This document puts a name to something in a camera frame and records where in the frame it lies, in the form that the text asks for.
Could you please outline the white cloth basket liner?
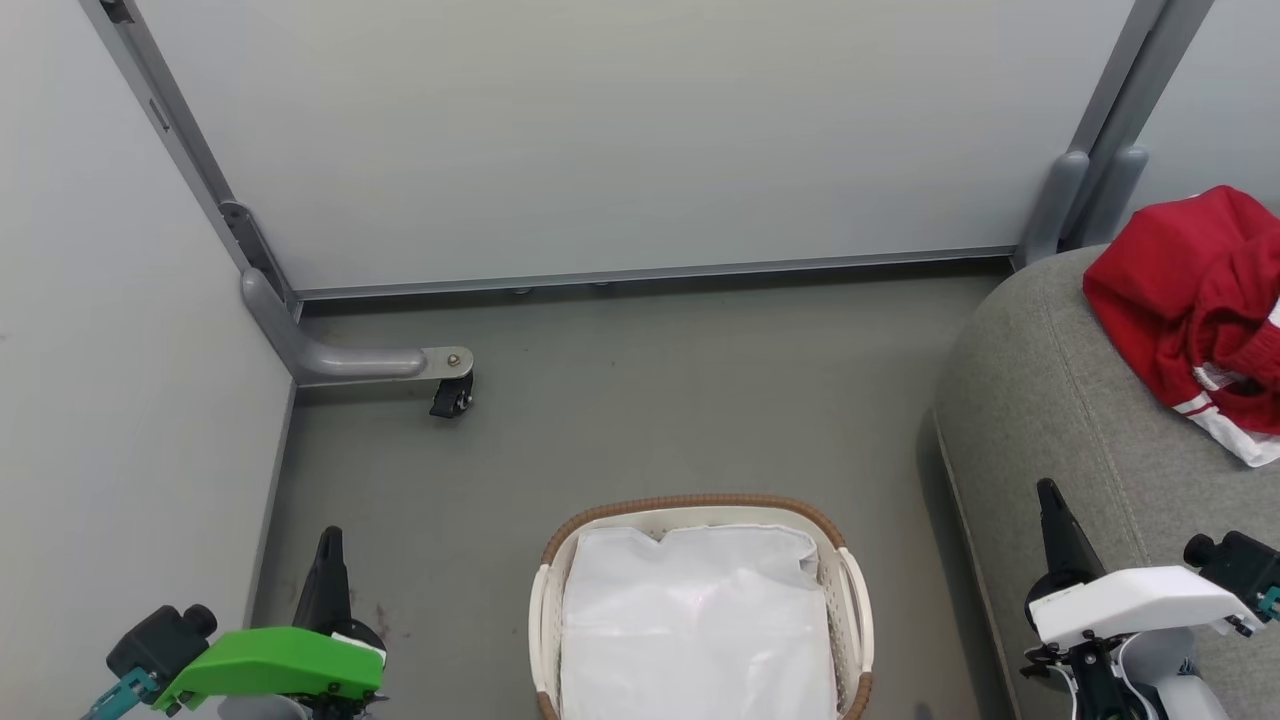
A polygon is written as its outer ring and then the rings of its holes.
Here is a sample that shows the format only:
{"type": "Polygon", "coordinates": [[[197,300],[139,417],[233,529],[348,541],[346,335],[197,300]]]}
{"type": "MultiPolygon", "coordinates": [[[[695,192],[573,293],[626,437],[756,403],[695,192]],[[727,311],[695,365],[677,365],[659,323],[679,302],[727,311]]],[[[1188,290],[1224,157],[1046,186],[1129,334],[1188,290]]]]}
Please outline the white cloth basket liner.
{"type": "Polygon", "coordinates": [[[584,532],[562,603],[562,720],[836,720],[815,541],[785,527],[584,532]]]}

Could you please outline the red shirt with white stripes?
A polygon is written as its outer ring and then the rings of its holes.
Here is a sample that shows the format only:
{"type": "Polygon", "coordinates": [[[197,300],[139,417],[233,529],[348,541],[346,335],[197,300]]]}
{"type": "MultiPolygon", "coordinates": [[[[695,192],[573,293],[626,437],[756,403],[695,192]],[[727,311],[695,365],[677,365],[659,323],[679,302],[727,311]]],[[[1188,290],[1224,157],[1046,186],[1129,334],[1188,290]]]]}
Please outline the red shirt with white stripes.
{"type": "Polygon", "coordinates": [[[1280,393],[1206,389],[1189,331],[1212,261],[1280,220],[1229,186],[1137,211],[1083,275],[1083,295],[1128,366],[1166,407],[1249,468],[1280,460],[1280,393]]]}

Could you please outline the grey double partition post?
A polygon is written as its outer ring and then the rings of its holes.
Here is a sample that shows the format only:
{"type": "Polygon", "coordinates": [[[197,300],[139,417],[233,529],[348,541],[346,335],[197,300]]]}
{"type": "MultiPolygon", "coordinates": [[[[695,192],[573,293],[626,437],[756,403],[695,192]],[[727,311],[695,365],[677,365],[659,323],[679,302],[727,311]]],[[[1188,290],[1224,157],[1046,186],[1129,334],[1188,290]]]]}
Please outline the grey double partition post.
{"type": "Polygon", "coordinates": [[[1014,270],[1107,243],[1149,161],[1139,136],[1215,0],[1134,0],[1068,151],[1053,160],[1010,263],[1014,270]]]}

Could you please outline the grey partition foot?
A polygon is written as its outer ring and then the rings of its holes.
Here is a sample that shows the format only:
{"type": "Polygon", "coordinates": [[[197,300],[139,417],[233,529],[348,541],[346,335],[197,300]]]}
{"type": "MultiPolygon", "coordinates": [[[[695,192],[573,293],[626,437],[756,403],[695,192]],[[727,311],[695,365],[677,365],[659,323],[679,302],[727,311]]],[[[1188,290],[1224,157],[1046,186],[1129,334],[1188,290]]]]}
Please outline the grey partition foot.
{"type": "Polygon", "coordinates": [[[302,387],[378,382],[462,380],[474,375],[474,354],[461,346],[355,348],[326,345],[307,334],[257,269],[239,279],[244,307],[302,387]]]}

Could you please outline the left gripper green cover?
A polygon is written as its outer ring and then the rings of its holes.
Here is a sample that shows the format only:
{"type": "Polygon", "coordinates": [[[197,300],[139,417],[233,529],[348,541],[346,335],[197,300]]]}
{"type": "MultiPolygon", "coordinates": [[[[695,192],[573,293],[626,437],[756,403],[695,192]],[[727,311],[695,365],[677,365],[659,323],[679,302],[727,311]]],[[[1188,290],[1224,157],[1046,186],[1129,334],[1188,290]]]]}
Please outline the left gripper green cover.
{"type": "Polygon", "coordinates": [[[288,700],[308,720],[365,720],[381,700],[387,652],[338,632],[352,621],[343,532],[328,527],[293,626],[228,632],[163,685],[152,708],[173,716],[215,697],[266,697],[288,700]]]}

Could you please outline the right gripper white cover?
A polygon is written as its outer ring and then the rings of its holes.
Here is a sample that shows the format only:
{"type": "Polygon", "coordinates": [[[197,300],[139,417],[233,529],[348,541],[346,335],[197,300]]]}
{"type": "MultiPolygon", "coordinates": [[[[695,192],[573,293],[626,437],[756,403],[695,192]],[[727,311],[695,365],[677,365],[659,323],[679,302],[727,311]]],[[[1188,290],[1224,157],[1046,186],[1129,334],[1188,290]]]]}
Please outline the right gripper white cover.
{"type": "Polygon", "coordinates": [[[1092,650],[1106,653],[1133,691],[1207,691],[1193,628],[1249,638],[1258,630],[1258,618],[1234,594],[1184,566],[1106,574],[1055,480],[1039,479],[1036,492],[1047,573],[1027,597],[1027,618],[1041,644],[1027,651],[1023,676],[1043,683],[1061,676],[1073,691],[1082,691],[1068,656],[1092,650]]]}

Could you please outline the grey fabric sofa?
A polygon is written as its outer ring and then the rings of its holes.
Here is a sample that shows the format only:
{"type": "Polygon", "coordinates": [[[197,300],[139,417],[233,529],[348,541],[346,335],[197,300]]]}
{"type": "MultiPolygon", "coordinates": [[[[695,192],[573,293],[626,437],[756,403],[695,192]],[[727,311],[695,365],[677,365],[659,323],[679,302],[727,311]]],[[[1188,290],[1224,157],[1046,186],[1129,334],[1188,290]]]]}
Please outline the grey fabric sofa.
{"type": "Polygon", "coordinates": [[[1108,570],[1179,564],[1196,534],[1280,551],[1280,461],[1251,469],[1158,402],[1082,292],[1101,247],[1010,275],[943,365],[934,428],[1016,720],[1068,720],[1059,688],[1025,679],[1024,615],[1046,570],[1037,482],[1055,480],[1108,570]]]}

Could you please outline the grey partition post with foot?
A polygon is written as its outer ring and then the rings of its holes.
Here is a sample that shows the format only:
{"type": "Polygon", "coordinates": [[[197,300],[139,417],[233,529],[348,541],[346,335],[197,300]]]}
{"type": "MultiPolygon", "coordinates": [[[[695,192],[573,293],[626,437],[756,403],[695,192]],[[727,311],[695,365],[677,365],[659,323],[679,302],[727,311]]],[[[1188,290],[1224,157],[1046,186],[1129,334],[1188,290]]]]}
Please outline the grey partition post with foot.
{"type": "Polygon", "coordinates": [[[138,0],[76,0],[169,151],[239,270],[265,277],[292,320],[302,301],[271,251],[257,218],[236,196],[177,78],[145,22],[138,0]]]}

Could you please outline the white laundry basket brown rim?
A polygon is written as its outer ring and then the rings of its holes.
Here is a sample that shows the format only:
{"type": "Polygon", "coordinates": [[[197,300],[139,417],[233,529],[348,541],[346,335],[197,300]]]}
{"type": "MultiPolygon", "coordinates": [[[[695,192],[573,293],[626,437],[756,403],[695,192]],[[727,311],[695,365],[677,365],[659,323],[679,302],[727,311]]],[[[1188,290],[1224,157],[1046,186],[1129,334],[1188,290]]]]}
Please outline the white laundry basket brown rim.
{"type": "Polygon", "coordinates": [[[815,578],[826,597],[837,719],[861,720],[870,702],[876,651],[870,593],[840,529],[800,500],[773,495],[677,495],[596,506],[549,539],[527,607],[527,651],[539,720],[562,720],[561,626],[577,538],[596,528],[634,528],[655,541],[689,527],[777,525],[815,542],[815,578]]]}

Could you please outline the black caster wheel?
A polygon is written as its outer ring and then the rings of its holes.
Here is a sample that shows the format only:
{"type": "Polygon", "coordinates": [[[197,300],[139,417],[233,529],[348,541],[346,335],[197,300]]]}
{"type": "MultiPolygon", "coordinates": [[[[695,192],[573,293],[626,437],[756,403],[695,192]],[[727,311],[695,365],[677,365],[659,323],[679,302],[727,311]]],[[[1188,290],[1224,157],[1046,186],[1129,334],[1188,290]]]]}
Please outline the black caster wheel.
{"type": "Polygon", "coordinates": [[[430,416],[456,419],[465,414],[474,402],[475,374],[472,372],[456,378],[440,379],[433,396],[430,416]]]}

